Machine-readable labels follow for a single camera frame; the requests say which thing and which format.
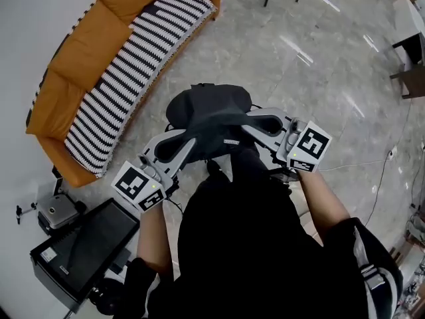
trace person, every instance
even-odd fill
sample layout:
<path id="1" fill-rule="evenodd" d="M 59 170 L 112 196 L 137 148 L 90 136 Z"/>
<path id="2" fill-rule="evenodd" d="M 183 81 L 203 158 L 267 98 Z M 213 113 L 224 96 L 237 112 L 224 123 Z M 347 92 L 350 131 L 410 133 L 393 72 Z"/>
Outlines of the person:
<path id="1" fill-rule="evenodd" d="M 141 215 L 115 319 L 392 316 L 400 271 L 318 171 L 298 175 L 323 246 L 305 233 L 287 185 L 265 174 L 254 146 L 232 153 L 231 164 L 232 182 L 208 161 L 209 176 L 185 208 L 177 280 L 162 204 Z"/>

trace black shirt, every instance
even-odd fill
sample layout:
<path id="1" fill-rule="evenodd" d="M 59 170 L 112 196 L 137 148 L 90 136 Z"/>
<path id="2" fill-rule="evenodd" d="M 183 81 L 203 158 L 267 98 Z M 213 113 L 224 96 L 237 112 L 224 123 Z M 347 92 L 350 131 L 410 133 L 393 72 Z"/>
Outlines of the black shirt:
<path id="1" fill-rule="evenodd" d="M 396 269 L 358 219 L 332 228 L 320 246 L 277 181 L 199 188 L 181 222 L 181 276 L 150 294 L 149 318 L 367 318 L 355 226 L 369 238 L 369 259 Z M 115 318 L 143 316 L 155 275 L 141 259 L 132 262 Z"/>

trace marble floor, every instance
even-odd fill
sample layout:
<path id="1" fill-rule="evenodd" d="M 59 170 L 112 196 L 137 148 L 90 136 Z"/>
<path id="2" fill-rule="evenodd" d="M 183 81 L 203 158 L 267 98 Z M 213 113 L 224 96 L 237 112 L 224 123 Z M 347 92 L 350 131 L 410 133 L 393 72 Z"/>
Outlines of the marble floor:
<path id="1" fill-rule="evenodd" d="M 220 16 L 189 44 L 135 116 L 108 174 L 70 190 L 71 196 L 91 207 L 108 197 L 120 200 L 110 187 L 113 177 L 125 160 L 132 160 L 165 129 L 165 109 L 176 94 L 199 82 L 237 84 L 251 93 L 255 104 L 313 120 L 333 136 L 320 169 L 352 216 L 364 223 L 377 197 L 387 153 L 396 146 L 367 226 L 391 247 L 404 230 L 412 195 L 419 203 L 422 171 L 413 190 L 412 181 L 422 167 L 425 142 L 425 99 L 402 100 L 399 83 L 388 77 L 401 64 L 390 46 L 397 40 L 393 1 L 332 0 L 337 11 L 322 0 L 269 0 L 266 8 L 264 0 L 222 0 Z M 218 161 L 231 175 L 229 159 Z M 173 199 L 184 207 L 205 177 L 204 163 L 188 165 Z M 292 189 L 302 212 L 305 199 L 299 185 Z M 178 269 L 181 214 L 168 202 L 165 212 Z"/>

